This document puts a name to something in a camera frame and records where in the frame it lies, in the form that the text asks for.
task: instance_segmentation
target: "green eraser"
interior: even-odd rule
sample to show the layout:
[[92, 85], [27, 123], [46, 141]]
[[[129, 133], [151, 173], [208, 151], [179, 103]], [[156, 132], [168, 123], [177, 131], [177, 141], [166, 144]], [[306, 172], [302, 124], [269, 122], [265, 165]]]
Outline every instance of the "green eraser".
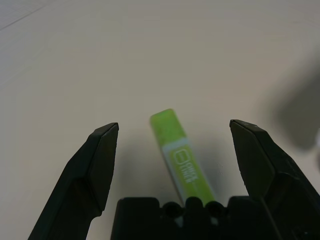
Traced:
[[175, 111], [167, 109], [159, 112], [151, 116], [150, 123], [183, 202], [189, 197], [198, 197], [203, 204], [214, 201], [212, 190]]

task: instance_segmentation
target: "white table surface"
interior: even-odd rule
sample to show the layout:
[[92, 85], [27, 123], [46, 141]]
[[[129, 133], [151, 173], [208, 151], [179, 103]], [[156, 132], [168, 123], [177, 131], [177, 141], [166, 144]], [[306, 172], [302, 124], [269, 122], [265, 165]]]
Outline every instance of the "white table surface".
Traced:
[[245, 195], [230, 119], [266, 129], [320, 191], [316, 150], [274, 121], [314, 59], [316, 0], [56, 0], [0, 31], [0, 233], [27, 239], [63, 168], [95, 129], [119, 123], [106, 209], [88, 240], [110, 237], [117, 201], [179, 198], [149, 117], [173, 108], [224, 205]]

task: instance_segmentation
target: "eraser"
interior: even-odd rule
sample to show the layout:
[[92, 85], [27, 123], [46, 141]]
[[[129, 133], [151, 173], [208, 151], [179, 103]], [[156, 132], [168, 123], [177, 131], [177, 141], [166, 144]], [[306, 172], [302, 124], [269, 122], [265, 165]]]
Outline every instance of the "eraser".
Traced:
[[189, 197], [198, 197], [204, 205], [214, 201], [213, 191], [174, 110], [167, 109], [151, 116], [150, 123], [183, 203]]

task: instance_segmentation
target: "green rubber tip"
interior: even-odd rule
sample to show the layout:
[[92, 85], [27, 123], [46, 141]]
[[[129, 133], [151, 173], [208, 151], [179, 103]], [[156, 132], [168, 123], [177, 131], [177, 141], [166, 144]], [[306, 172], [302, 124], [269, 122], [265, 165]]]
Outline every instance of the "green rubber tip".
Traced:
[[187, 137], [173, 109], [167, 109], [152, 115], [150, 123], [160, 146]]

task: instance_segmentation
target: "black plastic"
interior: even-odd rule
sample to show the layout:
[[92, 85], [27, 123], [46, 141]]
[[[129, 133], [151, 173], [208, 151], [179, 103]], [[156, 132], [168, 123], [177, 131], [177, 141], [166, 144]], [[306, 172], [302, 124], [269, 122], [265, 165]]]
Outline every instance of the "black plastic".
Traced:
[[96, 129], [65, 166], [29, 240], [84, 240], [105, 209], [114, 173], [118, 124]]

